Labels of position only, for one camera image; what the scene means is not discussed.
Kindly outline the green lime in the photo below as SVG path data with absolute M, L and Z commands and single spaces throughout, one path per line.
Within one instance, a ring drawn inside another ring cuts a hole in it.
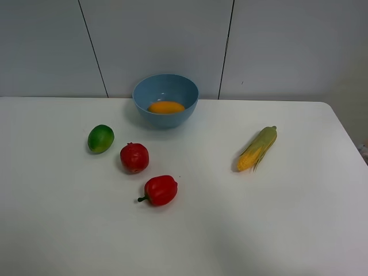
M 89 133 L 87 146 L 94 154 L 100 154 L 110 148 L 114 142 L 114 132 L 107 125 L 97 125 Z

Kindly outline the yellow mango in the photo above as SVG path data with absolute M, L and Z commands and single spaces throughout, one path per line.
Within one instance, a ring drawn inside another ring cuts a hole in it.
M 147 110 L 156 114 L 173 114 L 184 111 L 185 107 L 174 101 L 158 101 L 152 103 Z

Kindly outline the red pomegranate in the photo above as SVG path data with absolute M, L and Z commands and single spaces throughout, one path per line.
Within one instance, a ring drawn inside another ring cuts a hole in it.
M 122 166 L 130 174 L 137 174 L 145 170 L 150 162 L 149 152 L 140 143 L 128 143 L 120 151 Z

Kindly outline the blue plastic bowl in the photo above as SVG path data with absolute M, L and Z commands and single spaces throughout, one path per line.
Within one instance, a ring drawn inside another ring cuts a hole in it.
M 197 86 L 188 78 L 175 74 L 159 74 L 143 79 L 135 87 L 133 101 L 140 115 L 159 129 L 175 128 L 183 124 L 194 112 L 199 99 Z M 150 112 L 156 102 L 177 102 L 185 108 L 171 114 Z

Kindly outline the corn cob with husk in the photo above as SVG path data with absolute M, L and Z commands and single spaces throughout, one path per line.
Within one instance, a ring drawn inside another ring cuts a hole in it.
M 236 169 L 241 172 L 248 169 L 256 170 L 267 151 L 277 139 L 277 127 L 267 126 L 250 142 L 248 147 L 240 154 Z

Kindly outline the red bell pepper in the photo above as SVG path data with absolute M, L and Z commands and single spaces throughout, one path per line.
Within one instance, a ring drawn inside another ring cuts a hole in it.
M 138 202 L 148 201 L 153 206 L 163 206 L 171 202 L 178 192 L 178 183 L 170 175 L 151 178 L 144 185 L 144 196 Z

